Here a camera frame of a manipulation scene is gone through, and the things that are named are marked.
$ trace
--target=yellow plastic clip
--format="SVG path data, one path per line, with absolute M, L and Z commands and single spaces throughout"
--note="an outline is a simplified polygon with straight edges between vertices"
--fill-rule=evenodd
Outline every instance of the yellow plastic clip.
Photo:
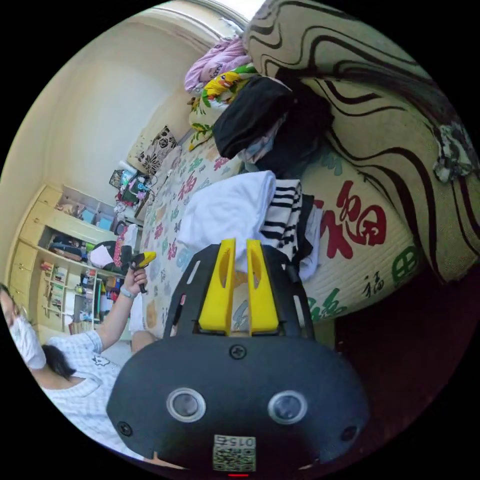
M 250 335 L 275 332 L 279 319 L 260 240 L 249 238 L 246 241 L 246 258 Z
M 235 239 L 223 240 L 198 323 L 202 330 L 230 335 L 234 299 Z

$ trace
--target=window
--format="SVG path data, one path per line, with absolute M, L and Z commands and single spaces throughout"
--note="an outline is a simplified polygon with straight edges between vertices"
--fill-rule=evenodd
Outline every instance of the window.
M 243 15 L 250 21 L 263 5 L 264 0 L 214 0 L 215 2 L 225 5 L 230 9 Z

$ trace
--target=white face mask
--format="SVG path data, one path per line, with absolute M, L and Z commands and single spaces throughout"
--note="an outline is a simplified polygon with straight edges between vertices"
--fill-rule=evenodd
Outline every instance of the white face mask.
M 45 353 L 35 330 L 24 316 L 19 316 L 10 327 L 10 334 L 23 361 L 32 370 L 42 369 L 46 363 Z

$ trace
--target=woman's hand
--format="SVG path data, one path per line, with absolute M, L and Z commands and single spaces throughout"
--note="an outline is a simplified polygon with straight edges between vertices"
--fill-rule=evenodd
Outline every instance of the woman's hand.
M 126 273 L 123 286 L 132 295 L 137 296 L 140 293 L 140 285 L 146 286 L 147 283 L 147 273 L 145 272 L 144 268 L 140 268 L 139 270 L 135 271 L 129 268 L 128 272 Z

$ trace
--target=white checkered shirt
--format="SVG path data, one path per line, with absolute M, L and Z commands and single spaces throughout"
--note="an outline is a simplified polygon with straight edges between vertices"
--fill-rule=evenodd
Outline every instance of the white checkered shirt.
M 53 337 L 48 345 L 65 355 L 75 377 L 85 380 L 63 390 L 43 389 L 55 406 L 85 435 L 112 450 L 143 459 L 122 442 L 107 416 L 107 403 L 120 367 L 100 356 L 102 340 L 96 331 Z

